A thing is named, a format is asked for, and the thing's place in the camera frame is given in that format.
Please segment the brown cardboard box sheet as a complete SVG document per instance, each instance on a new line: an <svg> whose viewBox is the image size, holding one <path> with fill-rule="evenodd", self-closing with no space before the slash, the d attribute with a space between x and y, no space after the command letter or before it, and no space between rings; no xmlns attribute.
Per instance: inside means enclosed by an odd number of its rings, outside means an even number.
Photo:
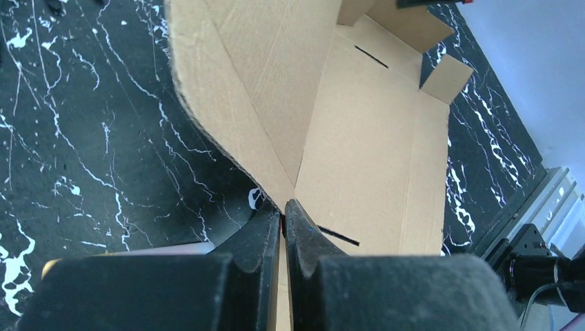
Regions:
<svg viewBox="0 0 585 331"><path fill-rule="evenodd" d="M167 1L175 91L285 214L351 256L438 256L450 105L472 69L453 29L396 1Z"/></svg>

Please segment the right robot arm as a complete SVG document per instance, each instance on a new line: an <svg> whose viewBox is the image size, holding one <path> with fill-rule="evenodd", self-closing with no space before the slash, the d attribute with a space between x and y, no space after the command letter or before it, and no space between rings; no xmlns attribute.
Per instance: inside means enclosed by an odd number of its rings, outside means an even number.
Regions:
<svg viewBox="0 0 585 331"><path fill-rule="evenodd" d="M554 255L535 225L524 224L512 239L501 239L489 262L503 279L511 301L527 304L544 286L535 303L584 312L584 253Z"/></svg>

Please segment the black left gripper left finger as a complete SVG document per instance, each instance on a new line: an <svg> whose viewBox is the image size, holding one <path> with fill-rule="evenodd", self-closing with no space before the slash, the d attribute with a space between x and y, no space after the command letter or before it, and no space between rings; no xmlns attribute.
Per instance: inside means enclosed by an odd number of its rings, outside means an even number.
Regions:
<svg viewBox="0 0 585 331"><path fill-rule="evenodd" d="M273 330L280 214L205 255L84 257L51 267L18 330Z"/></svg>

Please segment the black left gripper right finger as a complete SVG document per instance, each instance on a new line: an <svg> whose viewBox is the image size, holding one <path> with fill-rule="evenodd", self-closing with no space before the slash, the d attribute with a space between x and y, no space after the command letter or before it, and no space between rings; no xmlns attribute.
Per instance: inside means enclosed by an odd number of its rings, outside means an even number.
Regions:
<svg viewBox="0 0 585 331"><path fill-rule="evenodd" d="M473 255L351 256L286 204L293 330L517 330L492 268Z"/></svg>

